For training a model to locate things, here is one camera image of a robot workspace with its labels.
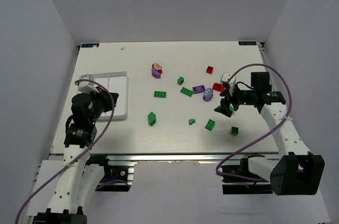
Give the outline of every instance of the gray wall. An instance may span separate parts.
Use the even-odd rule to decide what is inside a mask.
[[[77,50],[52,0],[0,4],[0,222],[14,223],[48,156]]]
[[[287,0],[53,0],[81,42],[265,41]]]
[[[266,43],[267,63],[291,87],[298,132],[325,159],[321,191],[333,223],[339,223],[338,17],[339,0],[289,0]]]

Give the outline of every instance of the purple block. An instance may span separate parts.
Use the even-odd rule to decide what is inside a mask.
[[[155,78],[160,78],[160,73],[156,69],[153,69],[153,68],[152,68],[152,75]]]
[[[205,91],[205,87],[204,85],[199,85],[199,86],[195,86],[193,87],[193,92],[196,93],[203,93]]]
[[[210,101],[213,97],[213,90],[211,88],[207,88],[206,91],[203,93],[203,100]]]

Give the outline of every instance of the blue and purple toy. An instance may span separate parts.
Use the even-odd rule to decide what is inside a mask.
[[[153,69],[153,68],[152,68],[152,75],[155,78],[160,78],[160,72],[158,72],[156,69]]]
[[[194,94],[196,94],[196,93],[203,93],[204,91],[205,91],[204,85],[199,85],[199,86],[193,87]]]
[[[210,101],[213,97],[213,90],[211,88],[207,88],[206,91],[203,93],[203,100]]]

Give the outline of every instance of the green block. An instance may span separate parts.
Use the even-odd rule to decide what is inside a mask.
[[[193,91],[191,91],[191,90],[189,90],[185,87],[183,87],[180,92],[187,95],[188,97],[192,97],[192,95],[193,95]]]
[[[153,112],[150,112],[148,114],[147,119],[148,119],[148,124],[149,125],[153,125],[155,123],[155,121],[157,120],[156,115]]]
[[[183,82],[184,82],[184,78],[183,78],[183,77],[180,77],[180,78],[178,79],[178,85],[181,85]]]
[[[195,119],[189,119],[189,125],[195,123]]]
[[[154,91],[154,97],[156,97],[156,98],[166,98],[166,92]]]
[[[205,129],[208,129],[209,131],[212,131],[214,125],[216,125],[216,122],[214,122],[213,120],[208,120]]]
[[[239,134],[239,128],[238,127],[231,127],[231,134],[236,136]]]

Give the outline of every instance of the small green block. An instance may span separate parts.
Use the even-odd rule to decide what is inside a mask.
[[[178,85],[181,85],[183,82],[184,82],[184,78],[183,78],[183,77],[180,77],[180,78],[178,79]]]
[[[195,123],[195,119],[189,119],[189,125]]]
[[[147,119],[148,119],[148,124],[149,125],[153,125],[155,123],[155,121],[157,120],[156,115],[153,112],[150,112],[148,114]]]
[[[213,120],[208,120],[205,129],[208,129],[209,131],[212,131],[214,125],[216,125],[216,122],[214,122]]]
[[[183,87],[180,92],[187,95],[188,97],[192,97],[192,95],[193,95],[193,91],[191,91],[191,90],[189,90],[185,87]]]
[[[236,136],[239,134],[239,128],[238,127],[231,127],[231,134]]]
[[[166,98],[166,92],[154,91],[154,97],[156,97],[156,98]]]

